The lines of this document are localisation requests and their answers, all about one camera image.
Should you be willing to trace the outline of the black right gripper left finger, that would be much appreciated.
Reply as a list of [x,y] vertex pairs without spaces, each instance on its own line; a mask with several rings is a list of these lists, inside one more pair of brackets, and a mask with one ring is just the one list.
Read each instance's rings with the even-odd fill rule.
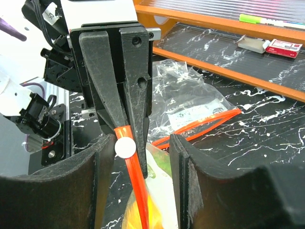
[[99,229],[107,202],[116,138],[32,175],[1,177],[3,229]]

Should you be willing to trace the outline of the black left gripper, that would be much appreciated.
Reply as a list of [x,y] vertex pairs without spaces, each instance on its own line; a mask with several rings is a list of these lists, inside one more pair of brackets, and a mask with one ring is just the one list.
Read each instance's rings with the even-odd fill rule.
[[138,21],[131,0],[27,0],[24,17],[41,30],[46,79],[81,92],[104,133],[129,125],[142,174],[152,110],[152,45],[159,28]]

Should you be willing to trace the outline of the clear zip bag red seal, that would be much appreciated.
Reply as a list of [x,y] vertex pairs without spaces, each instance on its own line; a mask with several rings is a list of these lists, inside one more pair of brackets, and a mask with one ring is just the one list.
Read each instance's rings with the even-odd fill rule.
[[169,147],[171,134],[190,141],[241,113],[185,62],[167,59],[152,66],[152,113],[147,141],[157,148]]

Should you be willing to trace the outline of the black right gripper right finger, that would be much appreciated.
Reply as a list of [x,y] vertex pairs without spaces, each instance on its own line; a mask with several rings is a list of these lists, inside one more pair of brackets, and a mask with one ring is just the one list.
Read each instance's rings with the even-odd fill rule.
[[169,153],[179,228],[304,228],[303,165],[271,164],[240,172],[180,135],[170,136]]

